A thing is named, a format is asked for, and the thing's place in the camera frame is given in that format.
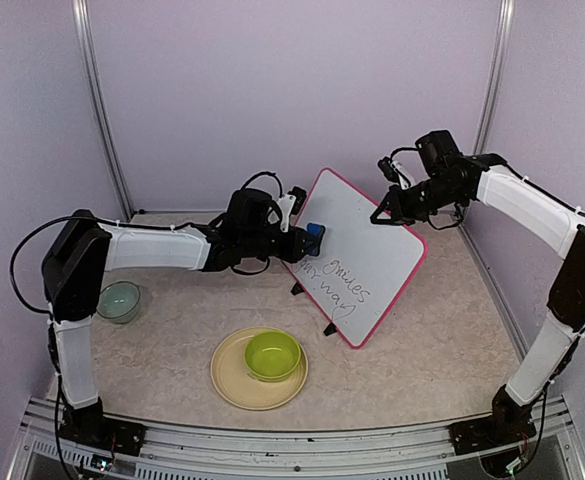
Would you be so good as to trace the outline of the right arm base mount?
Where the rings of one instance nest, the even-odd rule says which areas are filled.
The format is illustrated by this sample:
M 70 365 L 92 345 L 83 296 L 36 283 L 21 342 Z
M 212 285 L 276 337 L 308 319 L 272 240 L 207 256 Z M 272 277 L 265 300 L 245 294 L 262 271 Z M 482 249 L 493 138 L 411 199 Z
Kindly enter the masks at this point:
M 491 416 L 455 422 L 449 433 L 457 456 L 520 442 L 534 437 L 536 427 L 527 420 L 513 425 L 498 424 Z

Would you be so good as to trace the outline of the pink framed whiteboard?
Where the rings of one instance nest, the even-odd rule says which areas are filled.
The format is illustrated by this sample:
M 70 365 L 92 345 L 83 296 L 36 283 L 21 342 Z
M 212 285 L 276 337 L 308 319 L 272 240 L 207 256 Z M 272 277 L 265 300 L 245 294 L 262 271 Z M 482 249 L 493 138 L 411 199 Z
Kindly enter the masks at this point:
M 346 343 L 363 347 L 428 255 L 426 241 L 402 226 L 374 225 L 377 208 L 330 168 L 318 174 L 296 219 L 325 227 L 316 257 L 286 267 Z

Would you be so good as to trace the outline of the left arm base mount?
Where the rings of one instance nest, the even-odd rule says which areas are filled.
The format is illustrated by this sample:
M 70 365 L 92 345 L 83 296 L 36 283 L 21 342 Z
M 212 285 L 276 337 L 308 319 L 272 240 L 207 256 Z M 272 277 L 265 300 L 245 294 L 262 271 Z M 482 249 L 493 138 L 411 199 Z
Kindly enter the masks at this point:
M 65 413 L 59 436 L 80 445 L 138 457 L 146 427 L 137 422 L 117 420 L 100 413 Z

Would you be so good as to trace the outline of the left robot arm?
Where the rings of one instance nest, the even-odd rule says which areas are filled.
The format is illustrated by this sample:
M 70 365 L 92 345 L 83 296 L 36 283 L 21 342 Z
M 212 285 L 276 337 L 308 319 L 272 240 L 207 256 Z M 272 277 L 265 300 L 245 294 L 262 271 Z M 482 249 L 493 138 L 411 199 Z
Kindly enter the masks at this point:
M 91 322 L 105 273 L 126 268 L 236 271 L 245 259 L 295 264 L 319 253 L 326 231 L 319 224 L 291 224 L 305 199 L 301 189 L 274 199 L 243 187 L 232 194 L 226 211 L 206 224 L 118 223 L 89 210 L 65 220 L 42 261 L 42 276 L 58 389 L 75 412 L 71 424 L 77 433 L 93 445 L 112 434 L 111 421 L 101 414 L 91 353 Z

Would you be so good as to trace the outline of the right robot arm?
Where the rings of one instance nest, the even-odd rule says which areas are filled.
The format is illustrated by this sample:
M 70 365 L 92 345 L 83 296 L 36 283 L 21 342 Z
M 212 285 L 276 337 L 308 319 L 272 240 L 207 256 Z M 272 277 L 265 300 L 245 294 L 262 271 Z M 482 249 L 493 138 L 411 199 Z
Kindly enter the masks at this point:
M 464 209 L 477 204 L 512 221 L 547 250 L 539 326 L 483 423 L 484 436 L 503 444 L 521 429 L 585 333 L 585 212 L 517 172 L 497 153 L 462 152 L 447 130 L 430 131 L 411 146 L 395 148 L 377 166 L 390 186 L 371 214 L 375 225 L 433 224 L 450 207 L 449 225 L 455 228 Z

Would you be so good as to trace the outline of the blue whiteboard eraser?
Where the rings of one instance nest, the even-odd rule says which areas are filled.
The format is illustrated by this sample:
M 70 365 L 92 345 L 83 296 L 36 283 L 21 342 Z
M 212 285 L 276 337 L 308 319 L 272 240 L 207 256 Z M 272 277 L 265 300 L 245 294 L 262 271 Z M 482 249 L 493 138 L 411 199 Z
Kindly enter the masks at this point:
M 308 237 L 305 240 L 305 251 L 306 254 L 312 257 L 320 255 L 320 248 L 323 241 L 323 237 L 326 233 L 324 225 L 316 223 L 308 223 L 306 227 Z

